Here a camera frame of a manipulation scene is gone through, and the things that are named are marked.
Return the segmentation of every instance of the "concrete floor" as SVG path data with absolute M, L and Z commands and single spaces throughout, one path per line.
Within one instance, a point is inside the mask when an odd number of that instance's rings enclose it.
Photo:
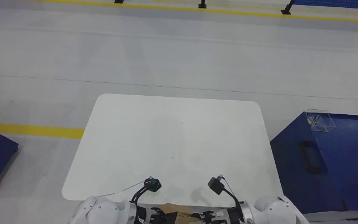
M 1 1 L 0 123 L 85 128 L 104 93 L 255 101 L 270 139 L 308 108 L 358 114 L 357 23 Z M 8 137 L 1 223 L 66 223 L 79 140 Z

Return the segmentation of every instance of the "white tabletop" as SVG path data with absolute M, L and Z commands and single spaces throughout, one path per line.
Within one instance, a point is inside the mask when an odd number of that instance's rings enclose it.
M 101 95 L 63 186 L 69 200 L 121 192 L 149 176 L 162 188 L 139 203 L 233 206 L 207 183 L 223 174 L 239 200 L 282 188 L 255 102 Z M 142 185 L 109 196 L 131 199 Z

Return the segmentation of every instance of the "cable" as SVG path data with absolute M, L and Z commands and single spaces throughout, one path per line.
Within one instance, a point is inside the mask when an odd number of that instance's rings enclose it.
M 231 193 L 233 193 L 233 195 L 236 197 L 236 195 L 234 194 L 233 190 L 231 189 L 231 187 L 230 187 L 229 183 L 226 181 L 225 177 L 222 177 L 222 178 L 223 178 L 223 180 L 225 180 L 225 183 L 226 183 L 226 184 L 227 184 L 227 186 L 229 187 L 229 189 L 230 189 Z
M 137 186 L 138 184 L 141 184 L 141 183 L 143 183 L 143 182 L 145 182 L 145 180 L 142 180 L 141 182 L 136 183 L 136 184 L 134 184 L 134 185 L 132 185 L 132 186 L 130 186 L 130 187 L 128 187 L 128 188 L 126 188 L 126 189 L 120 191 L 120 192 L 113 192 L 113 193 L 110 193 L 110 194 L 103 194 L 103 195 L 99 195 L 99 196 L 97 196 L 97 197 L 104 197 L 104 196 L 109 196 L 109 195 L 118 194 L 118 193 L 124 192 L 125 190 L 128 190 L 128 189 L 130 189 L 130 188 L 132 188 L 132 187 L 134 187 L 134 186 Z

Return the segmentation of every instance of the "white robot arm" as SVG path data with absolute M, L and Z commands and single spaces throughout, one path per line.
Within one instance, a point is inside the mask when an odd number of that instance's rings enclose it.
M 261 197 L 254 206 L 239 202 L 220 183 L 222 176 L 212 178 L 208 186 L 220 194 L 227 192 L 235 200 L 235 207 L 192 214 L 202 224 L 308 224 L 306 218 L 285 196 Z M 143 208 L 137 205 L 138 198 L 147 190 L 156 192 L 161 187 L 159 180 L 148 178 L 131 201 L 112 202 L 106 197 L 89 197 L 76 209 L 68 224 L 171 224 L 160 208 Z

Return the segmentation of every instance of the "blue container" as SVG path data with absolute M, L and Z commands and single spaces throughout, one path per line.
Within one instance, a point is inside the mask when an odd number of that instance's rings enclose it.
M 18 144 L 0 135 L 0 172 L 3 171 L 11 156 L 17 151 Z
M 311 130 L 306 113 L 271 141 L 284 194 L 302 213 L 358 210 L 358 116 L 331 114 Z

